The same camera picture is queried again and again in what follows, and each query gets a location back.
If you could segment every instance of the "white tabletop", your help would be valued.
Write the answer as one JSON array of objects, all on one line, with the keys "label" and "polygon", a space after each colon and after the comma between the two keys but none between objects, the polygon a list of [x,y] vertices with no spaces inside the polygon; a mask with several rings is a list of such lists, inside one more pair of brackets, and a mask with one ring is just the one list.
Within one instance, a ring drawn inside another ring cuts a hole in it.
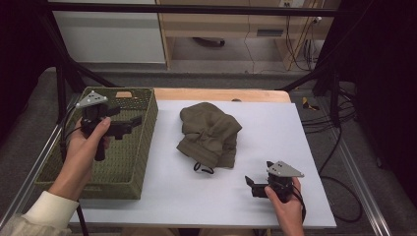
[{"label": "white tabletop", "polygon": [[[238,133],[233,169],[213,175],[195,172],[195,160],[176,146],[182,108],[196,100],[159,100],[142,197],[138,201],[81,200],[87,223],[114,226],[276,228],[268,199],[253,198],[245,175],[267,182],[267,161],[282,160],[305,174],[300,178],[307,216],[305,228],[332,228],[335,221],[292,103],[209,101],[232,115]],[[71,222],[78,222],[74,215]]]}]

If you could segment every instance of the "sleeve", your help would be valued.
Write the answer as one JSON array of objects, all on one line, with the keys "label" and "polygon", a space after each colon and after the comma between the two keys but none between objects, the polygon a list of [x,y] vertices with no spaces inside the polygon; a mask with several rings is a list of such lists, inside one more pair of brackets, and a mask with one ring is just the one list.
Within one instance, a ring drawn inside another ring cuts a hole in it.
[{"label": "sleeve", "polygon": [[30,223],[21,215],[15,215],[9,219],[0,236],[27,236],[27,235],[48,235],[48,236],[68,236],[71,230],[57,229],[52,226],[38,225]]},{"label": "sleeve", "polygon": [[3,235],[68,235],[67,228],[77,202],[44,191],[30,210],[12,217],[0,236]]}]

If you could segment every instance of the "crumpled fabric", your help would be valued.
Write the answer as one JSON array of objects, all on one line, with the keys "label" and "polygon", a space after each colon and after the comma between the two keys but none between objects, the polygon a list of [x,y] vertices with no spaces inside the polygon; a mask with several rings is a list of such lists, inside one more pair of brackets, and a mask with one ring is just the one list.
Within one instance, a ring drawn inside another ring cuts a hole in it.
[{"label": "crumpled fabric", "polygon": [[183,108],[184,139],[177,148],[200,164],[215,168],[232,168],[235,162],[237,134],[242,126],[209,102]]}]

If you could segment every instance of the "green wicker basket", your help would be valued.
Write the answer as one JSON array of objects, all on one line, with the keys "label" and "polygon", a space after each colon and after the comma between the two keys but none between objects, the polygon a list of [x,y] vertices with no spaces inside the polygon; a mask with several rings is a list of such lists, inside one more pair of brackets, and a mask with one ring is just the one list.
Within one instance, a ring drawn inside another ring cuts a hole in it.
[{"label": "green wicker basket", "polygon": [[[121,112],[112,116],[112,121],[128,121],[142,115],[142,125],[133,128],[132,134],[123,140],[112,140],[103,161],[96,161],[92,178],[83,190],[83,199],[138,200],[141,197],[147,168],[150,141],[157,116],[157,104],[152,88],[86,88],[82,97],[92,90],[107,96],[108,104],[121,106]],[[131,97],[116,97],[116,94],[130,94]],[[72,130],[81,118],[81,109],[70,115],[67,131]],[[34,185],[48,190],[62,168],[59,142],[46,157]]]}]

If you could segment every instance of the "desk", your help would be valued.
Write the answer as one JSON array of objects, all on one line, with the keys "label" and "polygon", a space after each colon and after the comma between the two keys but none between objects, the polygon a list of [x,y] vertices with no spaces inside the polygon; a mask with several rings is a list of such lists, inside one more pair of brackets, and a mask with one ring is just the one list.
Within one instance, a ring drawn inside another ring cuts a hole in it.
[{"label": "desk", "polygon": [[[293,8],[337,9],[340,0],[301,0],[293,2]],[[159,5],[212,5],[245,7],[283,7],[283,0],[156,0]],[[333,18],[323,18],[311,27],[312,17],[291,17],[288,37],[292,44],[290,51],[285,34],[287,18],[282,16],[251,15],[198,15],[198,14],[158,14],[167,67],[171,58],[176,37],[220,37],[220,38],[273,38],[285,69],[290,71],[294,58],[302,51],[306,39],[325,40]]]},{"label": "desk", "polygon": [[[155,94],[159,111],[141,199],[81,200],[88,224],[276,228],[269,200],[252,197],[245,175],[265,183],[267,160],[283,160],[306,176],[300,179],[307,208],[304,226],[335,227],[297,110],[286,92],[156,88]],[[231,102],[233,98],[243,102]],[[184,137],[179,112],[199,100],[217,105],[243,127],[233,169],[215,168],[213,175],[195,172],[194,159],[176,149]],[[78,223],[76,215],[71,222]]]}]

